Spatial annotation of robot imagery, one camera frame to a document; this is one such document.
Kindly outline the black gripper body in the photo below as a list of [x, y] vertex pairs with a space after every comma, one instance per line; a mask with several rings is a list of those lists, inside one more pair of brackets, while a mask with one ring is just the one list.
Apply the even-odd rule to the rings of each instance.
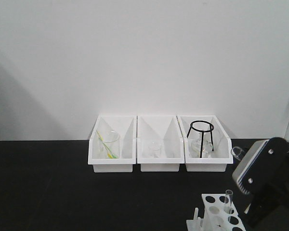
[[253, 195], [245, 213], [250, 227], [255, 228], [280, 205], [289, 209], [289, 142], [269, 139], [243, 178], [243, 186]]

